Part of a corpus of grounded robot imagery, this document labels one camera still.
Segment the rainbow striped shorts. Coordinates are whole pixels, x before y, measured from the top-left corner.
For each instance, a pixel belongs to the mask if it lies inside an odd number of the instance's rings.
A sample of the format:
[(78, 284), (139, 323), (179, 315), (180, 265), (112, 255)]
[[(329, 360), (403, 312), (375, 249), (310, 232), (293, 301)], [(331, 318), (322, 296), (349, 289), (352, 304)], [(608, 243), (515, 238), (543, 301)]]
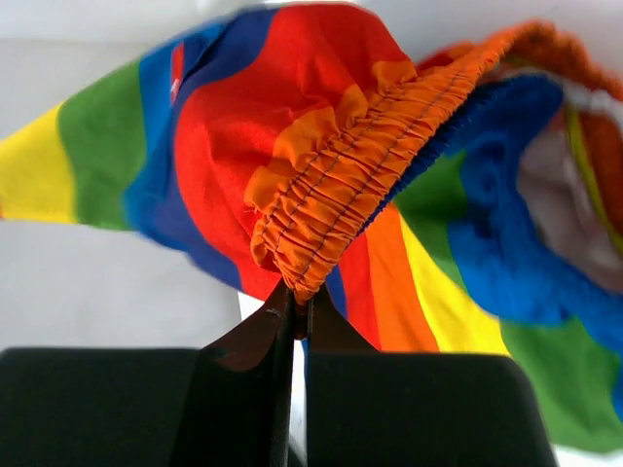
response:
[(508, 356), (622, 447), (622, 81), (540, 20), (411, 60), (352, 4), (172, 38), (1, 143), (1, 216), (136, 231), (378, 350)]

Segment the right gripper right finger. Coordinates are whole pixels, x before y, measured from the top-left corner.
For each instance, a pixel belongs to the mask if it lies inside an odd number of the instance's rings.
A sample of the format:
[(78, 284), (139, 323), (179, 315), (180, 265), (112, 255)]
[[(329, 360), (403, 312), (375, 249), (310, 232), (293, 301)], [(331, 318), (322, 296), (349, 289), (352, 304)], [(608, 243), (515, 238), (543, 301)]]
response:
[(513, 360), (380, 352), (326, 291), (309, 303), (306, 389), (310, 466), (557, 463)]

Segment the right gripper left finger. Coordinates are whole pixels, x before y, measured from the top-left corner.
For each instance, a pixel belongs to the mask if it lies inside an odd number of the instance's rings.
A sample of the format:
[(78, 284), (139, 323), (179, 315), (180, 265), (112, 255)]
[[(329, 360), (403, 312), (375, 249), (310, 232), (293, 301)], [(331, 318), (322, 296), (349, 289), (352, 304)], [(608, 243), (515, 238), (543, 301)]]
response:
[(293, 295), (204, 348), (1, 354), (5, 466), (284, 466)]

